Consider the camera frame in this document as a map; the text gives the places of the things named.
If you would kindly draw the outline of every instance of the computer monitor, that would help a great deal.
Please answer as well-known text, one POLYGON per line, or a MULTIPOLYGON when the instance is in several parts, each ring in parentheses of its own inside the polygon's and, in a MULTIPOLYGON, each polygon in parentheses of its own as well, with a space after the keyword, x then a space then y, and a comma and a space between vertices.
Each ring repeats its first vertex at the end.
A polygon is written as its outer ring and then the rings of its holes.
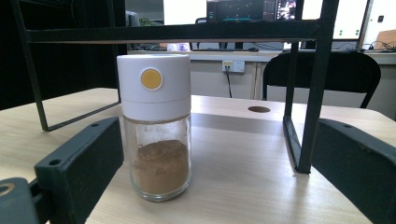
POLYGON ((273 21, 276 0, 208 0, 207 22, 273 21))

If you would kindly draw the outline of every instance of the table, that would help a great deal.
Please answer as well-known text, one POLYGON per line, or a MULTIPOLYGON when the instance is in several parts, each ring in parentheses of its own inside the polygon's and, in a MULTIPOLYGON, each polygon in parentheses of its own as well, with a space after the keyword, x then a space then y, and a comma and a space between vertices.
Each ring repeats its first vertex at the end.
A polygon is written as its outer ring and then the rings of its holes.
MULTIPOLYGON (((45 102, 58 122, 117 101, 94 89, 45 102)), ((283 103, 192 96, 192 181, 179 197, 150 203, 132 189, 125 161, 87 223, 370 223, 315 168, 297 174, 287 150, 283 103), (268 113, 248 110, 264 106, 268 113)), ((302 136, 305 105, 294 105, 302 136)), ((368 109, 323 106, 321 116, 347 122, 396 146, 396 122, 368 109)), ((0 179, 32 181, 33 166, 86 126, 120 117, 121 106, 43 132, 34 104, 0 111, 0 179)))

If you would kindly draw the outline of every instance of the spice grinder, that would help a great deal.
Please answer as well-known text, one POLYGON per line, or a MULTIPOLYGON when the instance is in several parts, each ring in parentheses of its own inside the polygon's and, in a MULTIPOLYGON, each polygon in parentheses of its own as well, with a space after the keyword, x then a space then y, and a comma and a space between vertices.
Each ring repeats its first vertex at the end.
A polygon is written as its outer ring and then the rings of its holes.
POLYGON ((132 184, 149 201, 176 197, 191 179, 190 56, 123 55, 117 63, 132 184))

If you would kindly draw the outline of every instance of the black chair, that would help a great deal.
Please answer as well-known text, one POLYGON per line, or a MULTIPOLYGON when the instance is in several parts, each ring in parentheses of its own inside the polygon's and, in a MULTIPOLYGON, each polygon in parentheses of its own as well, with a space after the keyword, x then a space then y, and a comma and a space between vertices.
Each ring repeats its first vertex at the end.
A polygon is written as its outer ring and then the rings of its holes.
MULTIPOLYGON (((315 52, 298 52, 296 88, 309 89, 315 52)), ((289 72, 290 53, 273 58, 264 68, 262 99, 267 100, 267 86, 286 87, 289 72)), ((381 70, 376 61, 356 51, 332 52, 326 76, 325 90, 366 93, 361 108, 366 108, 372 98, 381 70)))

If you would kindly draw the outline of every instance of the black clamp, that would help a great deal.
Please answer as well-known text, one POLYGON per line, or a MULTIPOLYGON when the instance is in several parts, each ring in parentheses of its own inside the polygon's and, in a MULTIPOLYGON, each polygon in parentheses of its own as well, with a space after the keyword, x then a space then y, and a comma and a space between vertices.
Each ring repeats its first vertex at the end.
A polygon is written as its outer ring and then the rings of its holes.
POLYGON ((84 223, 122 166, 119 118, 95 122, 35 165, 0 181, 0 223, 84 223))

